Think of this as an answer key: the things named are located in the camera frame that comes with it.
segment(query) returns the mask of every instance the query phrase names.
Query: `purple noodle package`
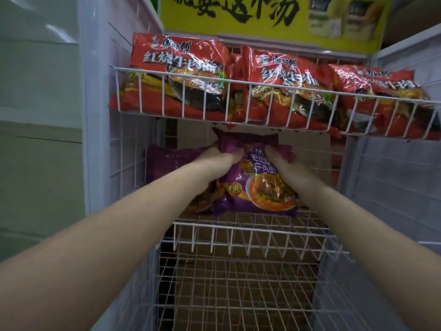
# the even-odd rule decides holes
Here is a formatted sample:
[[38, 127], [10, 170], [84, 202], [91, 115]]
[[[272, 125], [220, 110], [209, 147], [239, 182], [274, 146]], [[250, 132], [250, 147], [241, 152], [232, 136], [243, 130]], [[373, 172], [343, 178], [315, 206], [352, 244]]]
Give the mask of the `purple noodle package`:
[[220, 199], [214, 201], [213, 215], [237, 211], [295, 217], [297, 195], [265, 157], [265, 146], [272, 145], [289, 160], [292, 147], [279, 145], [278, 134], [261, 136], [213, 130], [218, 135], [221, 152], [234, 153], [240, 148], [245, 151], [240, 162], [218, 179]]
[[[163, 149], [159, 147], [150, 148], [147, 151], [147, 174], [146, 182], [152, 182], [174, 170], [189, 164], [200, 156], [208, 147], [197, 149]], [[185, 209], [184, 214], [211, 214], [211, 208], [216, 190], [213, 181], [208, 188], [197, 195]]]

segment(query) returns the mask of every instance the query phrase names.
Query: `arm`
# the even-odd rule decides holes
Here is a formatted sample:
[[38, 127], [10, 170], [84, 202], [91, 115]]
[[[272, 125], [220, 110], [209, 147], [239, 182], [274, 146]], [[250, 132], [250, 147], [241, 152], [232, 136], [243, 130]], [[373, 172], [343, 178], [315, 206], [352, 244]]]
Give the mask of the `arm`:
[[441, 257], [321, 182], [302, 164], [289, 164], [270, 147], [266, 155], [367, 270], [403, 321], [413, 330], [439, 330]]
[[211, 148], [0, 264], [0, 330], [89, 330], [190, 201], [242, 154]]

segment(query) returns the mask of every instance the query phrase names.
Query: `yellow sign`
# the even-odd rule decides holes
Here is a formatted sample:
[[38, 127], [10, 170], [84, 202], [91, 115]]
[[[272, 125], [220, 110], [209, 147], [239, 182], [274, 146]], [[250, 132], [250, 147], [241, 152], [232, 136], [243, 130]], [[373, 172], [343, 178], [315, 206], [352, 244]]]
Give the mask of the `yellow sign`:
[[161, 0], [166, 30], [378, 51], [391, 0]]

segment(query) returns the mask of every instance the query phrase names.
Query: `metal wire grid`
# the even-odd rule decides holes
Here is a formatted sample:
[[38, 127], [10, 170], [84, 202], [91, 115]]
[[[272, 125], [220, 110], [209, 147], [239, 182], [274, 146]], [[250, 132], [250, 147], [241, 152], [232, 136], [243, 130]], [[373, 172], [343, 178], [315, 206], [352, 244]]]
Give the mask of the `metal wire grid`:
[[[358, 330], [369, 330], [347, 290], [330, 277], [319, 280], [317, 263], [198, 253], [161, 258], [158, 283], [168, 284], [168, 290], [155, 305], [158, 330], [328, 330], [324, 315], [333, 326], [345, 325], [343, 330], [353, 329], [346, 320], [356, 320]], [[321, 286], [323, 282], [333, 285]], [[315, 308], [325, 306], [319, 297], [313, 298], [318, 285], [332, 307]]]
[[296, 218], [262, 214], [226, 213], [215, 219], [199, 217], [173, 223], [173, 251], [233, 258], [290, 260], [319, 263], [324, 253], [350, 258], [335, 235], [310, 210], [300, 210]]
[[[178, 118], [178, 119], [187, 119], [187, 120], [203, 120], [203, 121], [207, 121], [206, 120], [206, 100], [207, 100], [207, 85], [208, 82], [213, 82], [213, 78], [212, 77], [203, 77], [203, 76], [196, 76], [196, 75], [189, 75], [189, 74], [179, 74], [176, 75], [175, 73], [168, 73], [168, 72], [159, 72], [159, 71], [150, 71], [150, 70], [140, 70], [140, 69], [133, 69], [133, 68], [125, 68], [125, 67], [115, 67], [112, 66], [113, 69], [116, 72], [116, 95], [117, 95], [117, 106], [118, 106], [118, 111], [121, 111], [121, 103], [120, 103], [120, 97], [119, 97], [119, 88], [120, 88], [120, 79], [119, 79], [119, 72], [123, 72], [126, 74], [129, 73], [137, 73], [138, 75], [138, 86], [139, 86], [139, 112], [142, 114], [147, 114], [149, 116], [157, 116], [157, 117], [173, 117], [173, 118]], [[148, 113], [148, 112], [143, 112], [142, 111], [142, 75], [143, 74], [154, 74], [156, 76], [159, 76], [162, 78], [162, 114], [152, 114], [152, 113]], [[167, 116], [165, 114], [165, 81], [166, 81], [166, 77], [168, 76], [173, 76], [173, 77], [180, 77], [182, 78], [182, 115], [180, 117], [177, 116]], [[188, 78], [192, 78], [192, 79], [199, 79], [204, 83], [204, 99], [203, 99], [203, 116], [202, 119], [193, 119], [193, 118], [188, 118], [185, 116], [185, 82], [186, 79]], [[272, 108], [272, 102], [273, 102], [273, 95], [274, 95], [274, 89], [280, 89], [280, 88], [285, 88], [288, 89], [290, 91], [293, 90], [302, 90], [302, 91], [308, 91], [311, 92], [311, 106], [309, 109], [309, 114], [308, 114], [308, 118], [307, 118], [307, 122], [306, 122], [306, 127], [305, 128], [297, 128], [297, 129], [292, 129], [292, 128], [288, 128], [289, 125], [289, 121], [291, 118], [291, 114], [293, 112], [293, 107], [295, 104], [295, 96], [296, 94], [294, 94], [291, 98], [291, 105], [290, 105], [290, 109], [289, 109], [289, 114], [287, 117], [287, 121], [284, 127], [281, 126], [270, 126], [271, 128], [274, 129], [291, 129], [291, 130], [298, 130], [298, 131], [312, 131], [312, 132], [328, 132], [330, 127], [331, 127], [331, 123], [333, 121], [333, 116], [336, 112], [337, 109], [337, 102], [340, 96], [350, 96], [350, 97], [354, 97], [355, 98], [355, 103], [354, 106], [352, 107], [352, 111], [351, 111], [351, 115], [349, 118], [349, 122], [348, 125], [346, 127], [345, 131], [340, 132], [341, 134], [350, 134], [353, 136], [365, 136], [367, 134], [369, 134], [371, 132], [372, 129], [372, 121], [373, 118], [375, 116], [375, 112], [378, 108], [378, 105], [380, 103], [380, 100], [384, 100], [384, 97], [378, 96], [378, 95], [367, 95], [367, 94], [355, 94], [355, 93], [343, 93], [343, 92], [335, 92], [335, 91], [330, 91], [330, 90], [318, 90], [318, 89], [312, 89], [312, 88], [306, 88], [306, 87], [295, 87], [295, 86], [282, 86], [282, 85], [274, 85], [274, 84], [264, 84], [265, 87], [269, 87], [271, 88], [271, 93], [270, 93], [270, 100], [269, 100], [269, 107], [268, 107], [268, 114], [266, 117], [266, 121], [262, 124], [262, 125], [257, 125], [257, 124], [253, 124], [251, 123], [251, 121], [249, 121], [248, 119], [248, 115], [250, 112], [250, 102], [251, 102], [251, 94], [252, 94], [252, 88], [256, 87], [256, 86], [263, 86], [262, 83], [252, 83], [252, 82], [246, 82], [246, 81], [238, 81], [238, 80], [231, 80], [231, 79], [216, 79], [217, 82], [220, 83], [227, 83], [227, 97], [226, 97], [226, 110], [225, 110], [225, 118], [224, 121], [216, 121], [217, 123], [222, 123], [222, 124], [230, 124], [230, 125], [250, 125], [253, 127], [268, 127], [269, 126], [269, 118], [270, 118], [270, 113], [271, 113], [271, 108]], [[237, 123], [237, 122], [230, 122], [228, 121], [228, 112], [229, 112], [229, 103], [230, 103], [230, 87], [231, 87], [231, 83], [238, 83], [238, 84], [243, 84], [248, 86], [249, 88], [249, 92], [248, 92], [248, 100], [247, 100], [247, 107], [246, 107], [246, 117], [245, 117], [245, 122], [244, 123]], [[315, 102], [315, 97], [317, 95], [325, 95], [325, 94], [335, 94], [335, 98], [334, 98], [334, 103], [333, 103], [333, 108], [331, 111], [331, 116], [329, 118], [328, 121], [328, 126], [325, 130], [312, 130], [310, 128], [310, 123], [311, 123], [311, 117], [312, 117], [312, 112], [313, 112], [313, 107], [314, 107], [314, 102]], [[360, 100], [366, 100], [366, 99], [375, 99], [375, 104], [372, 110], [372, 113], [370, 115], [370, 119], [369, 122], [367, 124], [366, 130], [363, 133], [360, 132], [351, 132], [349, 133], [350, 127], [352, 125], [352, 122], [354, 120], [354, 116], [357, 110], [357, 105], [358, 102]], [[401, 99], [401, 98], [395, 98], [395, 97], [388, 97], [389, 100], [393, 100], [395, 102], [394, 105], [394, 109], [393, 109], [393, 113], [392, 113], [392, 117], [389, 121], [388, 127], [386, 128], [386, 132], [384, 133], [384, 137], [387, 137], [389, 135], [389, 131], [391, 129], [392, 123], [394, 121], [394, 117], [396, 115], [396, 112], [398, 110], [399, 107], [399, 103], [400, 102], [405, 102], [408, 103], [410, 105], [413, 106], [412, 111], [411, 111], [411, 115], [409, 118], [409, 121], [407, 122], [405, 131], [403, 136], [401, 136], [401, 138], [406, 138], [407, 133], [409, 131], [409, 127], [414, 119], [415, 116], [415, 112], [418, 108], [418, 105], [436, 105], [433, 108], [433, 112], [431, 114], [431, 118], [430, 121], [426, 127], [425, 133], [423, 135], [423, 137], [421, 139], [426, 139], [427, 136], [429, 135], [429, 130], [431, 129], [433, 122], [435, 120], [435, 117], [437, 116], [438, 110], [439, 110], [439, 105], [441, 104], [441, 102], [439, 101], [430, 101], [430, 100], [413, 100], [413, 99]]]

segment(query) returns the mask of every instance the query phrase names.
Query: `wire shelf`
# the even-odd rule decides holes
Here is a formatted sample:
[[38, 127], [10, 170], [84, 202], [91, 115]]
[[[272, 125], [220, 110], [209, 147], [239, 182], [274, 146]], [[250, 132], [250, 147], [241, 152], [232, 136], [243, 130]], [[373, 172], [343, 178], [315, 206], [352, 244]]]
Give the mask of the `wire shelf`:
[[225, 213], [217, 218], [183, 218], [173, 223], [172, 237], [162, 243], [173, 251], [233, 258], [319, 263], [323, 254], [348, 257], [335, 235], [310, 210], [296, 218], [262, 214]]
[[[375, 116], [375, 112], [378, 108], [378, 105], [380, 103], [381, 100], [384, 100], [385, 97], [384, 96], [378, 96], [378, 95], [368, 95], [368, 94], [355, 94], [355, 93], [343, 93], [343, 92], [337, 92], [337, 91], [330, 91], [330, 90], [318, 90], [318, 89], [313, 89], [313, 88], [306, 88], [306, 87], [295, 87], [295, 86], [284, 86], [284, 85], [274, 85], [274, 84], [262, 84], [262, 83], [253, 83], [253, 82], [246, 82], [246, 81], [239, 81], [239, 80], [231, 80], [231, 79], [213, 79], [212, 77], [203, 77], [203, 76], [196, 76], [196, 75], [189, 75], [189, 74], [176, 74], [176, 73], [168, 73], [168, 72], [160, 72], [160, 71], [148, 71], [148, 70], [141, 70], [141, 69], [134, 69], [134, 68], [126, 68], [126, 67], [115, 67], [115, 66], [111, 66], [114, 70], [115, 70], [115, 81], [116, 81], [116, 100], [117, 100], [117, 108], [118, 111], [121, 111], [121, 99], [120, 99], [120, 94], [119, 94], [119, 89], [121, 86], [121, 77], [119, 76], [119, 73], [123, 73], [126, 74], [124, 77], [127, 77], [127, 74], [137, 74], [138, 77], [138, 87], [141, 88], [141, 91], [139, 91], [139, 101], [137, 102], [137, 106], [139, 108], [139, 111], [131, 111], [131, 112], [139, 112], [141, 114], [147, 115], [147, 116], [154, 116], [154, 117], [170, 117], [170, 118], [176, 118], [176, 119], [185, 119], [185, 120], [202, 120], [202, 121], [206, 121], [206, 122], [216, 122], [216, 123], [222, 123], [222, 124], [229, 124], [229, 125], [249, 125], [249, 126], [253, 126], [253, 127], [270, 127], [272, 129], [289, 129], [289, 130], [295, 130], [295, 131], [309, 131], [309, 132], [319, 132], [319, 133], [323, 133], [323, 132], [328, 132], [331, 128], [331, 124], [333, 122], [333, 117], [336, 114], [337, 111], [337, 103], [339, 100], [339, 97], [352, 97], [355, 99], [355, 103], [354, 106], [351, 109], [351, 114], [349, 116], [349, 121], [348, 121], [348, 125], [346, 127], [346, 130], [344, 131], [340, 131], [340, 134], [342, 135], [351, 135], [351, 136], [366, 136], [366, 135], [374, 135], [374, 136], [381, 136], [378, 134], [373, 134], [373, 120], [374, 120], [374, 116]], [[143, 103], [142, 103], [142, 75], [143, 74], [153, 74], [156, 77], [160, 77], [162, 79], [162, 113], [161, 114], [156, 114], [156, 113], [150, 113], [150, 112], [144, 112], [143, 111]], [[167, 77], [168, 76], [173, 76], [174, 78], [179, 77], [182, 78], [182, 83], [183, 83], [183, 88], [182, 88], [182, 114], [180, 116], [170, 116], [165, 114], [165, 83], [167, 82]], [[185, 116], [185, 80], [186, 79], [199, 79], [201, 80], [201, 82], [204, 83], [204, 101], [203, 101], [203, 109], [202, 109], [202, 118], [201, 119], [196, 119], [196, 118], [190, 118], [188, 116]], [[223, 120], [208, 120], [206, 118], [206, 98], [207, 98], [207, 84], [208, 82], [212, 83], [213, 81], [219, 82], [219, 83], [223, 83], [224, 85], [227, 86], [227, 97], [225, 99], [226, 102], [226, 107], [225, 107], [225, 118]], [[230, 104], [230, 88], [232, 84], [242, 84], [245, 85], [249, 88], [249, 94], [248, 94], [248, 100], [247, 100], [247, 107], [246, 107], [246, 118], [245, 121], [243, 123], [238, 123], [238, 122], [231, 122], [229, 121], [229, 104]], [[271, 97], [269, 100], [269, 107], [268, 107], [268, 113], [267, 113], [267, 117], [266, 120], [263, 121], [262, 123], [256, 124], [253, 121], [248, 119], [249, 116], [249, 111], [250, 111], [250, 102], [251, 102], [251, 93], [252, 93], [252, 88], [256, 87], [256, 86], [265, 86], [268, 88], [271, 88]], [[290, 122], [290, 118], [291, 118], [291, 114], [294, 110], [294, 103], [295, 103], [295, 94], [292, 95], [292, 99], [291, 99], [291, 106], [289, 109], [289, 115], [287, 117], [287, 121], [286, 124], [284, 126], [280, 126], [280, 125], [270, 125], [269, 121], [270, 121], [270, 114], [271, 114], [271, 108], [272, 108], [272, 102], [273, 102], [273, 94], [274, 94], [274, 90], [275, 89], [281, 89], [281, 88], [285, 88], [288, 89], [289, 91], [293, 91], [293, 90], [301, 90], [301, 91], [306, 91], [306, 92], [310, 92], [311, 93], [311, 107], [309, 109], [309, 114], [307, 116], [307, 122], [306, 122], [306, 127], [304, 128], [290, 128], [289, 126], [289, 122]], [[318, 96], [323, 96], [326, 94], [333, 94], [335, 95], [334, 98], [334, 102], [332, 104], [332, 111], [331, 111], [331, 115], [329, 117], [328, 120], [328, 124], [327, 124], [327, 128], [323, 129], [323, 130], [316, 130], [316, 129], [312, 129], [311, 126], [311, 118], [312, 118], [312, 113], [313, 113], [313, 109], [312, 107], [314, 106], [314, 98], [318, 97]], [[350, 128], [352, 125], [352, 122], [355, 121], [356, 118], [356, 113], [357, 113], [357, 106], [358, 103], [363, 101], [363, 100], [375, 100], [375, 104], [372, 110], [372, 113], [370, 115], [369, 121], [367, 123], [366, 129], [364, 132], [350, 132]], [[412, 122], [414, 121], [414, 117], [415, 117], [415, 112], [418, 108], [418, 106], [425, 106], [426, 108], [429, 106], [432, 106], [432, 114], [430, 117], [429, 122], [427, 123], [427, 127], [425, 128], [424, 134], [421, 137], [421, 139], [427, 139], [428, 135], [429, 135], [429, 131], [431, 130], [433, 123], [435, 121], [435, 117], [438, 114], [438, 110], [440, 108], [439, 105], [441, 105], [441, 102], [439, 101], [431, 101], [431, 100], [415, 100], [415, 99], [404, 99], [404, 98], [396, 98], [396, 97], [387, 97], [387, 100], [391, 100], [394, 102], [394, 104], [392, 104], [394, 106], [393, 112], [392, 112], [392, 117], [389, 121], [388, 126], [386, 127], [386, 131], [385, 133], [382, 135], [384, 137], [389, 137], [391, 136], [390, 130], [392, 127], [392, 123], [394, 122], [394, 118], [397, 116], [397, 111], [399, 108], [399, 103], [403, 102], [403, 103], [407, 103], [409, 106], [412, 106], [412, 110], [409, 116], [409, 121], [407, 122], [407, 125], [405, 127], [405, 130], [402, 134], [402, 136], [400, 136], [400, 138], [407, 138], [407, 134], [409, 132], [409, 128], [412, 124]]]
[[[347, 290], [320, 280], [318, 263], [184, 253], [161, 259], [158, 330], [370, 330]], [[317, 287], [326, 302], [314, 295]]]

